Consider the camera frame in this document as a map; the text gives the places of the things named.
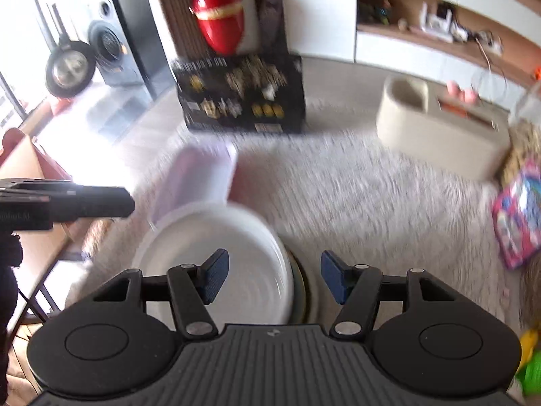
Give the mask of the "red rectangular tray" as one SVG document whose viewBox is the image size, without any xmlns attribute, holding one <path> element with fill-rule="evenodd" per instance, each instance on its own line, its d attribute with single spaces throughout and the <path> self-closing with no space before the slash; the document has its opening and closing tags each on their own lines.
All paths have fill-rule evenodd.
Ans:
<svg viewBox="0 0 541 406">
<path fill-rule="evenodd" d="M 148 222 L 155 226 L 169 213 L 192 203 L 225 203 L 237 169 L 237 148 L 229 142 L 191 143 L 173 158 L 158 188 Z"/>
</svg>

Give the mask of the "blue enamel bowl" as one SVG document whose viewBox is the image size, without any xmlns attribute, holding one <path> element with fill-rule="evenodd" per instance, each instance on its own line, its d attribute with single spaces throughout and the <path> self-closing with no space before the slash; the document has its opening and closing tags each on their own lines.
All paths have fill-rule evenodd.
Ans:
<svg viewBox="0 0 541 406">
<path fill-rule="evenodd" d="M 306 289 L 304 285 L 304 277 L 301 273 L 301 269 L 295 255 L 290 250 L 287 250 L 287 254 L 290 260 L 293 277 L 293 303 L 289 324 L 299 324 L 304 322 L 304 315 L 306 311 Z"/>
</svg>

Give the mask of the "red lidded jar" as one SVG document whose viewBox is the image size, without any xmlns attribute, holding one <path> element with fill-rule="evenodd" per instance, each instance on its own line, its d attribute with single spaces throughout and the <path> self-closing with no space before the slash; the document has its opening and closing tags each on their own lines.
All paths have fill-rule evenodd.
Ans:
<svg viewBox="0 0 541 406">
<path fill-rule="evenodd" d="M 243 0 L 193 0 L 191 11 L 207 44 L 218 55 L 230 56 L 245 31 Z"/>
</svg>

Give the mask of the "white router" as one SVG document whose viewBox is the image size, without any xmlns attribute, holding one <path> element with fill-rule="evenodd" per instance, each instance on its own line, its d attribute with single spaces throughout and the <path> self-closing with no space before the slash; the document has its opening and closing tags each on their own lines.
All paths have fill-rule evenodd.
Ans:
<svg viewBox="0 0 541 406">
<path fill-rule="evenodd" d="M 448 3 L 429 5 L 428 2 L 423 2 L 419 27 L 425 35 L 445 43 L 466 43 L 469 40 L 469 31 L 458 24 L 455 8 Z"/>
</svg>

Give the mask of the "cream bowl yellow rim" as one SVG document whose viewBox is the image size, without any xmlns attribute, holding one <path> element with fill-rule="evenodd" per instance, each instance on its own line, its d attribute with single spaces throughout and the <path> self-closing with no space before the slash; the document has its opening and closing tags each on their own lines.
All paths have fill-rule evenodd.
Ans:
<svg viewBox="0 0 541 406">
<path fill-rule="evenodd" d="M 300 260 L 299 268 L 304 273 L 306 293 L 305 323 L 317 323 L 320 312 L 320 293 L 317 277 L 306 260 Z"/>
</svg>

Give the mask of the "green candy dispenser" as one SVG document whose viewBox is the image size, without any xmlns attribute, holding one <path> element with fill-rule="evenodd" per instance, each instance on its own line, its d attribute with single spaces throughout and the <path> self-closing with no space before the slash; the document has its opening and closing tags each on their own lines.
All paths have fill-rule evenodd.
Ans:
<svg viewBox="0 0 541 406">
<path fill-rule="evenodd" d="M 521 360 L 514 379 L 518 382 L 521 392 L 525 397 L 540 394 L 541 355 L 539 351 L 533 351 L 529 357 Z"/>
</svg>

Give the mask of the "green toy tractor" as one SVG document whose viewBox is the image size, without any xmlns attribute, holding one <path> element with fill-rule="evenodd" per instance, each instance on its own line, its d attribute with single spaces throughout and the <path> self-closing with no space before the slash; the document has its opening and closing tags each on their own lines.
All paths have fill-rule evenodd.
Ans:
<svg viewBox="0 0 541 406">
<path fill-rule="evenodd" d="M 389 26 L 393 17 L 393 0 L 359 0 L 358 22 Z"/>
</svg>

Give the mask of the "large glass peanut jar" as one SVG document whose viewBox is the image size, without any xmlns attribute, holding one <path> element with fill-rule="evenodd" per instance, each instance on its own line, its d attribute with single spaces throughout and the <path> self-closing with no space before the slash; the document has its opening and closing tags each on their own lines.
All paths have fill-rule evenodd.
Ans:
<svg viewBox="0 0 541 406">
<path fill-rule="evenodd" d="M 508 125 L 511 148 L 500 169 L 502 186 L 511 183 L 528 161 L 540 166 L 540 81 L 516 102 Z"/>
</svg>

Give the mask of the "white floral plate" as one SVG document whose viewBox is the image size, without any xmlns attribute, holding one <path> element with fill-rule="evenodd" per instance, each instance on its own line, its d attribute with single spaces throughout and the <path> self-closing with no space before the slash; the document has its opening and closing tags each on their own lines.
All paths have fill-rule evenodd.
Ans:
<svg viewBox="0 0 541 406">
<path fill-rule="evenodd" d="M 236 204 L 195 203 L 164 216 L 132 262 L 144 276 L 181 266 L 199 272 L 197 289 L 217 328 L 285 324 L 295 294 L 290 260 L 255 213 Z"/>
</svg>

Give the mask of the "yellow rubber duck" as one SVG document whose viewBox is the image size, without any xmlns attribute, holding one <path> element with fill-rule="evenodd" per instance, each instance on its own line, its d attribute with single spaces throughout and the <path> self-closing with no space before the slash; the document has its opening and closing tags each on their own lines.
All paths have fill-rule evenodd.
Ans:
<svg viewBox="0 0 541 406">
<path fill-rule="evenodd" d="M 539 340 L 539 333 L 536 329 L 525 331 L 520 337 L 521 360 L 519 369 L 524 367 L 533 357 Z"/>
</svg>

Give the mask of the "white lace tablecloth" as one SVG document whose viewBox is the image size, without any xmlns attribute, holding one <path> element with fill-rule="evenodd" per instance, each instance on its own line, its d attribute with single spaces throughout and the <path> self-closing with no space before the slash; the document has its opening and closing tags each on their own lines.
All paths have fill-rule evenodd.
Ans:
<svg viewBox="0 0 541 406">
<path fill-rule="evenodd" d="M 368 126 L 291 137 L 178 130 L 147 165 L 134 193 L 133 214 L 112 225 L 67 304 L 135 269 L 135 254 L 155 227 L 149 213 L 174 156 L 188 144 L 208 140 L 237 148 L 225 204 L 255 213 L 286 254 L 290 250 L 299 266 L 306 260 L 313 269 L 320 293 L 317 323 L 330 326 L 339 310 L 320 275 L 321 254 L 331 250 L 345 263 L 367 264 L 387 275 L 423 269 L 518 327 L 519 280 L 504 269 L 493 230 L 496 186 L 387 150 Z"/>
</svg>

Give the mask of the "black tea package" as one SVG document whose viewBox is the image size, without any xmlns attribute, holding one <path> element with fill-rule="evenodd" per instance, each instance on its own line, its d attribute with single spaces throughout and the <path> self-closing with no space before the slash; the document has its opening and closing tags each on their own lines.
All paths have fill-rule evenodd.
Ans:
<svg viewBox="0 0 541 406">
<path fill-rule="evenodd" d="M 302 58 L 289 53 L 211 57 L 171 65 L 192 131 L 300 134 L 306 104 Z"/>
</svg>

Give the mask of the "beige tissue box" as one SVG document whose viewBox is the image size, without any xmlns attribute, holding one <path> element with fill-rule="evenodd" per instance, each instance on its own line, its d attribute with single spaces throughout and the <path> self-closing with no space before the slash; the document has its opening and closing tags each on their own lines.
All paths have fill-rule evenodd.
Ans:
<svg viewBox="0 0 541 406">
<path fill-rule="evenodd" d="M 511 148 L 501 107 L 409 75 L 385 80 L 376 130 L 384 146 L 473 181 L 493 179 Z"/>
</svg>

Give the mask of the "pink marshmallow bag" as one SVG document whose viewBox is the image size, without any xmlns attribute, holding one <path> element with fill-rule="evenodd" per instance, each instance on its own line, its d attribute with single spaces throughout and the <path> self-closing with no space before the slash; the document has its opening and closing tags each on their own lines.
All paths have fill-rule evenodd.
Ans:
<svg viewBox="0 0 541 406">
<path fill-rule="evenodd" d="M 493 227 L 507 269 L 540 251 L 540 167 L 528 159 L 492 207 Z"/>
</svg>

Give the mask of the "glass sunflower seed jar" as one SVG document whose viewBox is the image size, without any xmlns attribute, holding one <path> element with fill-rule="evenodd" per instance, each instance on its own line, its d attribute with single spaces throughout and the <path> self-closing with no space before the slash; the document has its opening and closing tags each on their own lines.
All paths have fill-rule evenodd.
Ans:
<svg viewBox="0 0 541 406">
<path fill-rule="evenodd" d="M 523 325 L 539 329 L 541 323 L 541 258 L 537 252 L 522 267 L 520 317 Z"/>
</svg>

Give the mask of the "pink bow ornament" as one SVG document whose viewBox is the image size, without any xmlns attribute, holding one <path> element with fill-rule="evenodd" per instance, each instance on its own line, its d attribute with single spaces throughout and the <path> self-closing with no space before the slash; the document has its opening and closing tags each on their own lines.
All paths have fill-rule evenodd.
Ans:
<svg viewBox="0 0 541 406">
<path fill-rule="evenodd" d="M 478 102 L 479 95 L 478 93 L 472 89 L 472 88 L 465 88 L 462 89 L 457 82 L 455 81 L 449 81 L 447 83 L 447 93 L 458 100 L 460 102 L 474 105 Z"/>
</svg>

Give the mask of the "black frying pan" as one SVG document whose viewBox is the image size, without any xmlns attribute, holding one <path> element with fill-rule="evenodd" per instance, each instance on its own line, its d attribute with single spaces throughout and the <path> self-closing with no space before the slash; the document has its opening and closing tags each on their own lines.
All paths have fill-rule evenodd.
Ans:
<svg viewBox="0 0 541 406">
<path fill-rule="evenodd" d="M 59 42 L 49 55 L 46 87 L 57 98 L 72 99 L 84 91 L 94 78 L 96 56 L 89 44 L 70 38 L 55 4 L 52 11 L 59 31 Z"/>
</svg>

